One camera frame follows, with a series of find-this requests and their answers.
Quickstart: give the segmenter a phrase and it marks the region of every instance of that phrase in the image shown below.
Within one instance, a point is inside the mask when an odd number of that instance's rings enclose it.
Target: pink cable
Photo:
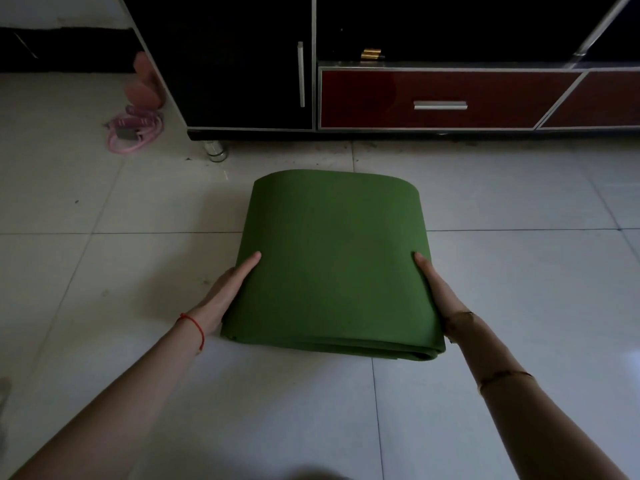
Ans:
[[[139,121],[144,125],[137,128],[138,142],[125,147],[117,147],[116,142],[121,141],[116,135],[116,126],[128,126],[129,120]],[[119,155],[125,155],[132,153],[144,145],[151,143],[155,140],[164,129],[164,122],[160,117],[160,114],[156,111],[148,111],[146,109],[139,109],[133,106],[127,106],[126,112],[120,113],[114,119],[108,123],[109,134],[107,135],[107,148],[110,152],[117,153]]]

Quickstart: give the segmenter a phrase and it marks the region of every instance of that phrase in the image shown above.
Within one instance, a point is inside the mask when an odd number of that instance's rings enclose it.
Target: green yoga mat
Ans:
[[[257,180],[237,263],[262,252],[225,315],[245,344],[430,360],[444,337],[412,252],[418,190],[394,177],[287,170]]]

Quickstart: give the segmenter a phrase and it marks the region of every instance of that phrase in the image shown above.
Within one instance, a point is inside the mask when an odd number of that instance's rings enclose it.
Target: wall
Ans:
[[[126,29],[130,26],[118,0],[0,0],[0,27]]]

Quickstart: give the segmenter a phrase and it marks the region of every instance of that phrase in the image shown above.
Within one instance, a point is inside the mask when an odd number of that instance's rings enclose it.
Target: hand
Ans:
[[[413,260],[424,277],[427,278],[433,300],[442,315],[444,334],[452,342],[455,342],[456,332],[459,331],[460,325],[466,321],[472,321],[473,315],[469,313],[468,307],[460,301],[460,298],[453,293],[447,282],[436,272],[431,261],[418,252],[413,254]]]
[[[249,272],[260,261],[260,251],[249,256],[238,268],[229,268],[220,276],[207,295],[187,313],[202,327],[204,333],[214,331],[229,305],[236,297],[238,290]]]

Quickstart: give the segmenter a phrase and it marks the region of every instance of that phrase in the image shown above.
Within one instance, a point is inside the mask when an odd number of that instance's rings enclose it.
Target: red string bracelet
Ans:
[[[187,320],[191,320],[193,322],[193,324],[196,325],[196,327],[198,327],[198,330],[200,331],[200,334],[202,335],[202,342],[200,343],[200,348],[198,349],[198,352],[202,352],[202,348],[204,347],[204,332],[202,330],[202,327],[199,325],[198,322],[196,322],[196,320],[194,320],[193,318],[188,316],[186,313],[181,313],[180,317],[175,322],[178,323],[183,318],[186,318]]]

